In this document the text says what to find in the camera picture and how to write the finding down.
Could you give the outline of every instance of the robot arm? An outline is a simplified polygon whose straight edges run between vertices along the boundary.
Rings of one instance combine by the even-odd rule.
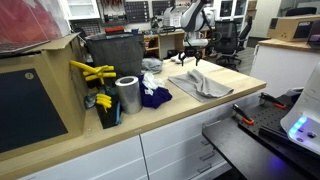
[[[182,15],[180,23],[185,32],[200,31],[204,27],[205,20],[201,12],[207,3],[207,0],[194,0],[189,9]],[[213,18],[211,22],[214,23],[213,11],[210,11],[209,8],[205,8],[205,15],[207,16],[206,18],[208,21],[211,21]]]
[[[208,44],[208,40],[201,37],[199,32],[204,27],[208,27],[211,30],[211,26],[214,25],[214,9],[205,8],[207,3],[208,0],[194,0],[181,17],[181,28],[185,31],[183,40],[184,56],[181,57],[181,53],[179,54],[182,65],[186,57],[196,57],[196,65],[198,65],[199,60],[202,58],[202,51],[199,47]]]

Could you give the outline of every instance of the white drawer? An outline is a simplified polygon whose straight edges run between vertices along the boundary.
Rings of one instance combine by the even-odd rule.
[[[138,136],[25,176],[20,180],[87,180],[143,158]]]
[[[219,153],[205,147],[194,154],[165,166],[149,174],[150,180],[184,180],[191,179],[206,171],[211,171],[216,165],[226,162]]]
[[[91,180],[141,180],[147,178],[147,170],[144,163],[144,158],[141,158],[133,163],[124,165],[112,171],[101,174]]]
[[[145,156],[148,157],[181,141],[200,135],[203,123],[217,121],[217,117],[226,113],[232,114],[232,104],[237,103],[241,107],[251,103],[253,98],[258,102],[257,94],[245,96],[141,134]]]
[[[229,171],[231,168],[232,167],[228,164],[227,161],[222,161],[221,163],[215,165],[208,171],[205,171],[190,180],[213,180],[221,174]]]
[[[149,173],[152,173],[164,166],[167,166],[168,164],[183,159],[200,149],[203,149],[205,146],[208,146],[209,149],[213,149],[202,135],[198,135],[163,149],[158,153],[146,156],[148,171]]]

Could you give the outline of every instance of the roll of aluminum foil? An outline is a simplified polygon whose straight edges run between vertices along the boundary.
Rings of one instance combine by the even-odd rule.
[[[123,112],[135,114],[142,109],[139,80],[135,76],[126,76],[116,81]]]

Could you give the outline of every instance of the wooden countertop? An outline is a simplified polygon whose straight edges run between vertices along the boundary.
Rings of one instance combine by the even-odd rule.
[[[209,31],[209,28],[204,28],[202,29],[200,32],[206,32]],[[153,38],[153,37],[163,37],[163,36],[172,36],[172,35],[177,35],[177,34],[184,34],[185,31],[183,31],[182,29],[178,29],[174,32],[168,32],[168,33],[161,33],[161,34],[153,34],[153,35],[144,35],[145,38]]]
[[[233,93],[201,103],[168,80],[168,76],[183,74],[192,69],[197,69],[206,77],[233,88]],[[245,96],[266,86],[263,81],[204,60],[200,61],[198,66],[195,66],[195,61],[192,61],[185,63],[183,67],[174,62],[165,61],[163,71],[157,74],[155,78],[162,79],[165,82],[167,89],[173,96],[171,101],[162,104],[158,109],[143,108],[134,115],[122,114],[122,124],[108,129],[102,129],[95,108],[90,109],[86,113],[82,136],[0,162],[0,179],[17,179],[26,176]]]
[[[278,39],[269,39],[269,40],[259,41],[258,44],[262,46],[320,53],[320,50],[314,50],[314,49],[311,49],[309,46],[307,46],[306,42],[286,42]]]

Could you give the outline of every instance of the desk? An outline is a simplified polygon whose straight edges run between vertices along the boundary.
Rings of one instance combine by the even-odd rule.
[[[207,36],[208,30],[202,30],[201,33],[204,34],[204,37]],[[184,46],[182,45],[184,38],[184,31],[175,31],[170,33],[162,33],[159,35],[146,35],[145,41],[149,41],[150,39],[156,40],[156,45],[152,48],[147,48],[146,50],[149,52],[153,52],[158,55],[160,58],[164,58],[167,56],[168,50],[178,50],[183,51]]]
[[[169,75],[183,74],[192,69],[197,69],[206,77],[233,88],[233,93],[200,103],[169,82]],[[123,114],[121,117],[122,124],[108,129],[102,129],[96,110],[90,109],[86,112],[84,132],[81,136],[1,161],[0,179],[17,179],[26,176],[251,94],[266,85],[263,81],[206,61],[200,61],[198,66],[190,62],[183,67],[171,61],[164,61],[163,71],[157,74],[155,78],[164,80],[167,89],[173,96],[171,101],[164,103],[157,110],[143,108],[134,115]]]
[[[310,49],[306,42],[270,39],[260,41],[255,51],[250,76],[266,81],[263,91],[275,97],[290,88],[303,87],[320,62],[320,51]]]
[[[203,136],[248,180],[308,179],[227,118],[206,127]]]

